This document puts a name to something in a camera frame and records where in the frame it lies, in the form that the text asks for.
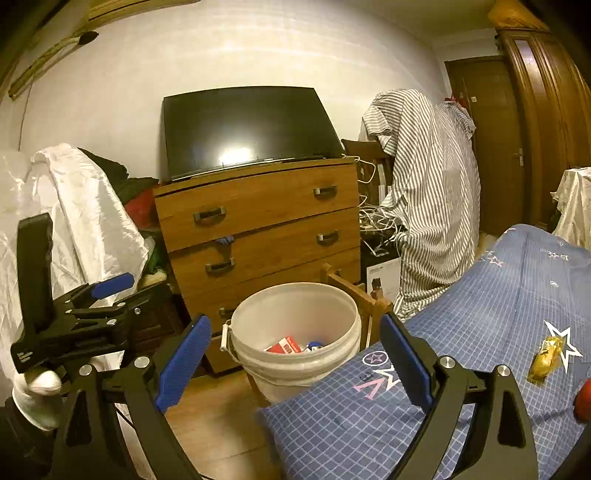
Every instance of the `white bucket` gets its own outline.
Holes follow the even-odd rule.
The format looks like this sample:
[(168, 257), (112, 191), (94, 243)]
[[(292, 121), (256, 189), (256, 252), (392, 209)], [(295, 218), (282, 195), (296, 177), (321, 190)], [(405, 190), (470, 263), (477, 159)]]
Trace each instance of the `white bucket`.
[[(267, 347), (291, 336), (305, 353), (271, 353)], [(286, 283), (243, 301), (224, 325), (221, 350), (249, 372), (272, 403), (305, 390), (355, 356), (361, 338), (357, 305), (344, 291), (322, 283)]]

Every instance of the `metal bolt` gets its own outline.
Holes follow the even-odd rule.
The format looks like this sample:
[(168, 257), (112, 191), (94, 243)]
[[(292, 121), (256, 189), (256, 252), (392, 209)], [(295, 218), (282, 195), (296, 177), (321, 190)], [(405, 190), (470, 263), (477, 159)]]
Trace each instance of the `metal bolt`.
[(90, 375), (90, 373), (92, 372), (92, 366), (91, 365), (82, 365), (80, 367), (80, 369), (78, 370), (78, 373), (80, 375), (82, 375), (83, 377)]
[(496, 371), (502, 377), (508, 377), (511, 374), (511, 369), (506, 365), (499, 365)]
[(146, 368), (150, 364), (150, 359), (147, 356), (139, 356), (134, 360), (134, 365), (137, 368)]
[(453, 368), (456, 366), (456, 361), (450, 357), (450, 356), (442, 356), (439, 359), (439, 364), (443, 367), (443, 368)]

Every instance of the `drawer handle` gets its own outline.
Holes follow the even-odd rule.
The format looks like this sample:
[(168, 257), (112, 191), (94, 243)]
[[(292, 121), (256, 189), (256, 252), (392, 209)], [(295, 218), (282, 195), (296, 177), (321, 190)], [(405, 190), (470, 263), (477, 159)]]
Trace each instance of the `drawer handle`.
[(203, 212), (197, 212), (193, 214), (193, 220), (195, 223), (205, 220), (206, 218), (212, 218), (217, 216), (226, 215), (226, 207), (217, 207), (211, 210), (205, 210)]
[(328, 195), (336, 195), (336, 190), (337, 190), (336, 185), (332, 185), (330, 187), (324, 187), (321, 189), (314, 189), (312, 191), (314, 192), (315, 197), (322, 197), (322, 196), (328, 196)]
[(220, 314), (220, 318), (222, 320), (229, 320), (232, 318), (232, 314), (236, 311), (236, 309), (225, 309), (224, 307), (220, 307), (217, 311)]
[(234, 265), (236, 265), (236, 260), (234, 260), (234, 257), (230, 257), (230, 260), (226, 260), (225, 262), (206, 263), (205, 264), (205, 271), (207, 273), (227, 272), (228, 270), (233, 269)]
[(316, 235), (316, 240), (320, 245), (329, 245), (336, 242), (339, 239), (339, 231), (335, 230), (331, 233), (322, 234), (319, 233)]

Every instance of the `striped cloth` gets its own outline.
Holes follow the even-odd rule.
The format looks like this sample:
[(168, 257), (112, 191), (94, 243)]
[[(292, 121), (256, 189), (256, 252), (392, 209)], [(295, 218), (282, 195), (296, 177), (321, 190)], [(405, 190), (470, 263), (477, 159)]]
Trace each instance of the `striped cloth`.
[(434, 106), (416, 90), (380, 93), (363, 126), (394, 158), (392, 190), (382, 206), (406, 228), (392, 237), (401, 253), (395, 311), (406, 320), (474, 262), (480, 180), (470, 139), (476, 127), (461, 106)]

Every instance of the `blue checkered bedsheet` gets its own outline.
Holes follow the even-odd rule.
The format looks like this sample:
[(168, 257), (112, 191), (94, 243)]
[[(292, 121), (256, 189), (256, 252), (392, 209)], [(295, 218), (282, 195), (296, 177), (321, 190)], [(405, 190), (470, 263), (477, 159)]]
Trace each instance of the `blue checkered bedsheet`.
[[(589, 252), (515, 225), (406, 327), (438, 355), (452, 355), (466, 368), (511, 367), (532, 423), (539, 478), (547, 480), (583, 431), (572, 404), (591, 374), (590, 316)], [(559, 369), (537, 387), (526, 376), (550, 334), (565, 337), (565, 353)], [(452, 473), (472, 410), (464, 406), (436, 478)], [(424, 418), (380, 343), (307, 392), (259, 414), (294, 480), (385, 479)]]

